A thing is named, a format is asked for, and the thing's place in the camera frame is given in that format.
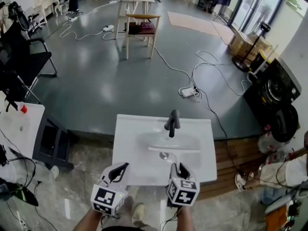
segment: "wooden slats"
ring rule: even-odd
[[[266,155],[257,147],[257,138],[228,140],[227,148],[234,164],[246,175],[253,171],[257,174],[259,166],[264,163]],[[201,184],[198,200],[214,197],[233,191],[236,188],[234,176],[237,173],[233,166],[229,153],[226,150],[225,141],[215,141],[215,153],[217,164],[217,180]]]

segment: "cardboard box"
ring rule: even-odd
[[[253,43],[254,42],[251,40],[251,38],[246,34],[236,31],[234,33],[233,39],[229,43],[229,48],[233,55],[244,57]],[[269,48],[271,48],[271,45],[263,37],[261,37],[247,56],[247,60],[253,61],[258,53],[258,50],[267,51]]]

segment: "black and white marker cube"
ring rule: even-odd
[[[94,210],[114,215],[123,205],[127,192],[115,192],[106,187],[94,185],[91,195],[91,205]]]
[[[200,184],[194,179],[184,180],[172,177],[167,194],[174,205],[192,206],[199,194]]]

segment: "hand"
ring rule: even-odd
[[[308,150],[308,131],[304,135],[304,147]]]

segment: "drain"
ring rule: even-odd
[[[160,157],[161,159],[163,159],[163,160],[167,160],[168,157],[169,157],[169,153],[161,152],[161,153],[159,154],[159,157]]]

